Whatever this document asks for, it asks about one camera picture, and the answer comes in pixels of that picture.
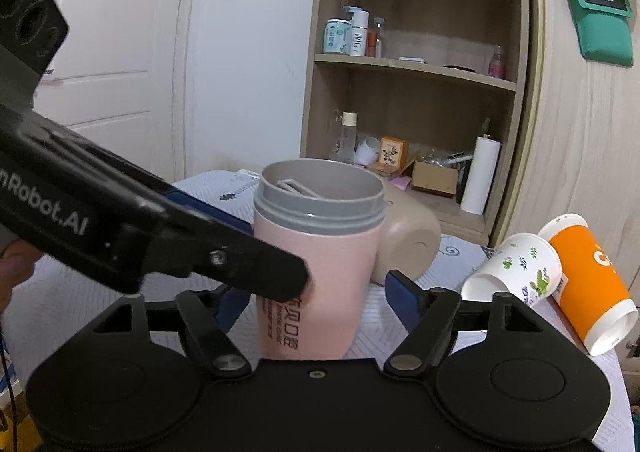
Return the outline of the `person's hand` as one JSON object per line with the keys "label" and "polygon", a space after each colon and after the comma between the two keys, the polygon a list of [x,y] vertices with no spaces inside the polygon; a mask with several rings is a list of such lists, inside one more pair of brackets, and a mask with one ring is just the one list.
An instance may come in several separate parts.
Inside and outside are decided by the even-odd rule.
{"label": "person's hand", "polygon": [[22,240],[12,242],[0,261],[0,311],[6,310],[15,287],[27,281],[43,256],[38,248]]}

